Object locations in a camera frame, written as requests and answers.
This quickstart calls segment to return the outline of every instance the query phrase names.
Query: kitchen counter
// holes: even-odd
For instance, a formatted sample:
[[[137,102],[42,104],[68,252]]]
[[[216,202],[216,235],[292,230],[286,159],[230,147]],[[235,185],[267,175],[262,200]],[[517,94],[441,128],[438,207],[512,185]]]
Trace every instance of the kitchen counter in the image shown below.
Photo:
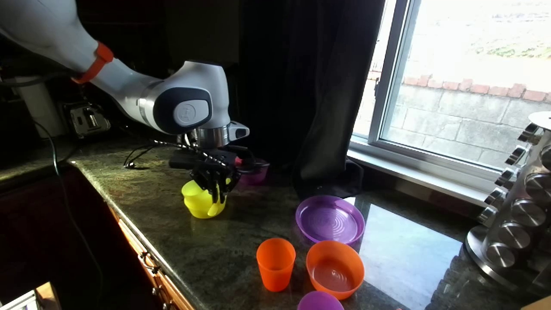
[[[300,202],[292,187],[238,187],[219,218],[199,221],[180,194],[190,175],[169,169],[173,149],[156,149],[138,161],[138,169],[125,169],[130,151],[88,149],[69,163],[161,261],[195,309],[297,309],[312,292],[305,273],[309,245],[293,228]],[[350,202],[367,219],[367,231],[360,249],[366,283],[343,302],[347,309],[521,309],[465,256],[472,223],[385,187]],[[257,247],[273,237],[288,238],[298,252],[292,287],[279,295],[262,288],[255,262]]]

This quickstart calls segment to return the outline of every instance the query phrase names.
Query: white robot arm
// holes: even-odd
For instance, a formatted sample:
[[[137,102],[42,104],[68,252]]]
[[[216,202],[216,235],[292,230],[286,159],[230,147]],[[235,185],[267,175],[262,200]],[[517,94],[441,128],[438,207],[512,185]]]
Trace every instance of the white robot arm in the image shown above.
[[[228,114],[224,70],[187,63],[168,80],[140,75],[94,40],[76,14],[75,0],[0,0],[0,33],[54,63],[83,73],[118,101],[128,118],[161,133],[192,133],[202,149],[224,147],[250,135]]]

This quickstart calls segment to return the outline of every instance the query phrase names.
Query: cable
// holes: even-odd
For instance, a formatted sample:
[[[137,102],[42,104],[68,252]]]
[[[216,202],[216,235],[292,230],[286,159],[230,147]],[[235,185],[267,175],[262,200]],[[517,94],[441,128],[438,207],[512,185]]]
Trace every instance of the cable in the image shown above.
[[[47,132],[45,126],[42,126],[40,123],[35,121],[35,125],[45,133],[49,144],[50,144],[50,151],[52,151],[52,168],[54,168],[54,173],[61,183],[61,188],[63,188],[63,197],[64,197],[64,207],[68,209],[68,216],[69,216],[69,223],[73,226],[73,230],[76,231],[76,235],[80,237],[80,240],[83,242],[85,245],[85,250],[88,254],[88,257],[92,259],[92,264],[95,266],[97,273],[99,273],[99,295],[97,295],[97,306],[100,306],[100,300],[102,300],[102,295],[104,295],[104,271],[100,268],[100,262],[99,259],[94,256],[92,252],[92,247],[90,244],[87,242],[80,225],[75,221],[75,216],[73,216],[73,211],[71,211],[71,206],[69,206],[69,195],[68,195],[68,187],[64,183],[64,178],[59,171],[59,163],[57,163],[57,149],[56,149],[56,144],[54,144],[54,138],[52,135]]]
[[[45,76],[38,76],[38,78],[30,80],[30,82],[0,80],[0,87],[7,87],[7,89],[25,89],[25,87],[33,87],[33,85],[45,83],[45,82],[49,82],[49,80],[63,78],[63,76],[68,76],[68,73],[66,73],[66,71],[54,71],[54,73],[49,73],[49,75],[45,75]]]

